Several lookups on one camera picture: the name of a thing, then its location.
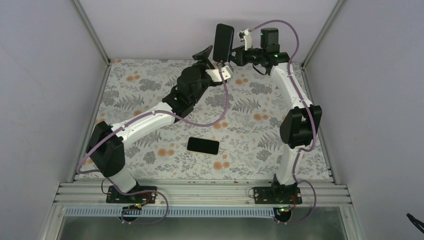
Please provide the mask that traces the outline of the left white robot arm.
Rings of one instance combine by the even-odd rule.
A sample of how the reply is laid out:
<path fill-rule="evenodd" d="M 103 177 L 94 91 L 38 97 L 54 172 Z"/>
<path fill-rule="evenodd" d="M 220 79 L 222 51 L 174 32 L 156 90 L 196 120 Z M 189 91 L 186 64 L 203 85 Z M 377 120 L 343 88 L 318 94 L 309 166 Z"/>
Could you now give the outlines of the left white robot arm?
<path fill-rule="evenodd" d="M 194 54 L 192 57 L 196 62 L 182 70 L 169 94 L 151 109 L 119 123 L 101 121 L 95 125 L 86 156 L 115 185 L 124 201 L 134 202 L 140 191 L 137 181 L 126 168 L 125 146 L 184 119 L 209 87 L 222 84 L 212 76 L 214 66 L 209 60 L 212 48 L 210 45 Z"/>

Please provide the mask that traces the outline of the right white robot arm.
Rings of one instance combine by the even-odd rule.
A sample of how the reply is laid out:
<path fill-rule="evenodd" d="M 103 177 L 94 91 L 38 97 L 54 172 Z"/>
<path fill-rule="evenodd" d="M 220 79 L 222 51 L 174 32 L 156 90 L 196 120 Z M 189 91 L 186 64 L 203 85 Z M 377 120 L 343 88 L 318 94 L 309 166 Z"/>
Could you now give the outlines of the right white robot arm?
<path fill-rule="evenodd" d="M 315 147 L 317 133 L 322 117 L 322 109 L 314 105 L 302 90 L 293 72 L 292 59 L 286 52 L 280 51 L 279 31 L 268 27 L 260 30 L 260 47 L 253 47 L 252 30 L 238 32 L 243 46 L 232 50 L 230 57 L 237 66 L 252 64 L 265 68 L 265 75 L 270 76 L 281 91 L 287 110 L 279 127 L 283 142 L 283 155 L 277 173 L 274 174 L 271 186 L 265 192 L 278 204 L 284 203 L 289 197 L 296 197 L 298 180 L 296 167 L 303 153 L 310 152 Z"/>

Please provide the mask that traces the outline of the phone with pink case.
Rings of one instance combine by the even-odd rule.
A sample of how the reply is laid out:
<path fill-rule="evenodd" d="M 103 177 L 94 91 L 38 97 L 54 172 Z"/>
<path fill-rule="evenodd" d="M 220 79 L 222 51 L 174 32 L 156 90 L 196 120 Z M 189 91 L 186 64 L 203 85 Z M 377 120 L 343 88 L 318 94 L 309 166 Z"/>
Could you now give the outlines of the phone with pink case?
<path fill-rule="evenodd" d="M 220 150 L 220 142 L 211 139 L 189 137 L 186 149 L 190 152 L 216 156 Z"/>

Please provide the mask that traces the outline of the black phone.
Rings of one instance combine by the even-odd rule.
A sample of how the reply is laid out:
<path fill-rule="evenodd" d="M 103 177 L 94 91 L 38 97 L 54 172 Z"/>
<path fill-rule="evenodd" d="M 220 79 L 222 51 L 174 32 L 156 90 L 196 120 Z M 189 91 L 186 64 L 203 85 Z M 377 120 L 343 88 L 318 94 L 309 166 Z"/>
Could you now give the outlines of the black phone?
<path fill-rule="evenodd" d="M 216 25 L 213 44 L 212 59 L 215 62 L 226 63 L 229 61 L 233 47 L 235 29 L 223 23 Z"/>

